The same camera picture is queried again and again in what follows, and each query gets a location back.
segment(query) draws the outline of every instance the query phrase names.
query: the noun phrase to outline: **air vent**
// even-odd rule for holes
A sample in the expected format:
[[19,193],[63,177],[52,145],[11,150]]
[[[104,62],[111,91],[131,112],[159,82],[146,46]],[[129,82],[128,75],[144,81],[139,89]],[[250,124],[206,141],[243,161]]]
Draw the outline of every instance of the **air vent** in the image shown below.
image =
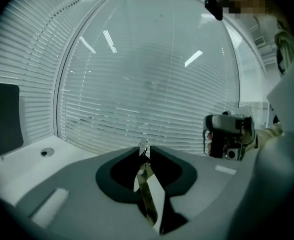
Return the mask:
[[255,39],[255,44],[256,44],[256,46],[257,46],[258,48],[260,48],[260,47],[263,47],[263,46],[266,45],[266,41],[265,41],[265,39],[263,38],[263,36],[261,36],[261,37]]

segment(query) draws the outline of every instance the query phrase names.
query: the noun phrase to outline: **metal clip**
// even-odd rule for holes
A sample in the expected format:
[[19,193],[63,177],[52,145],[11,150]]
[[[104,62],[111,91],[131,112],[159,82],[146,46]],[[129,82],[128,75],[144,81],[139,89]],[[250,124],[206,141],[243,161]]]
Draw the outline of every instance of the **metal clip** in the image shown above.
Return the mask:
[[148,139],[143,138],[138,146],[139,146],[139,155],[144,156],[148,149]]

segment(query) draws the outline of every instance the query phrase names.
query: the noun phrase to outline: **window blind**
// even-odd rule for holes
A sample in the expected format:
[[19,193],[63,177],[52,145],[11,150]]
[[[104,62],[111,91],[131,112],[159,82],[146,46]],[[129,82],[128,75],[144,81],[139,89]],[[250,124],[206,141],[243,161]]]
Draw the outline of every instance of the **window blind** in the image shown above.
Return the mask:
[[239,104],[230,37],[197,0],[110,0],[65,65],[59,137],[98,155],[144,138],[201,155],[204,117]]
[[11,0],[0,16],[0,83],[18,85],[24,145],[53,134],[56,74],[75,28],[97,0]]

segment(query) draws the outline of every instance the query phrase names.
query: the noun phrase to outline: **black earpiece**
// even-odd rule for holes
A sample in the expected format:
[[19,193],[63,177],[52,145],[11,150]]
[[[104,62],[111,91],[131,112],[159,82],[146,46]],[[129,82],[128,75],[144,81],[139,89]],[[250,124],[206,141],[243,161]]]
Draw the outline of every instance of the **black earpiece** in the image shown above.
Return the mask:
[[205,0],[205,8],[218,20],[222,21],[222,6],[218,0]]

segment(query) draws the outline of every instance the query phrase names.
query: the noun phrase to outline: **small hole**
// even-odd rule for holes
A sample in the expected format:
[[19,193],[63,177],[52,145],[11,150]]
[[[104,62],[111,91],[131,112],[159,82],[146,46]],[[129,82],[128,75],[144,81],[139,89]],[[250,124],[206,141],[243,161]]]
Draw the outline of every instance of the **small hole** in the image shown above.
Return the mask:
[[52,156],[54,153],[54,150],[50,147],[46,147],[44,148],[42,151],[40,151],[40,155],[43,157],[43,158],[47,158],[47,157],[50,157]]
[[229,157],[230,157],[231,159],[235,158],[235,156],[236,156],[236,154],[235,154],[233,151],[230,151],[230,152],[229,152]]

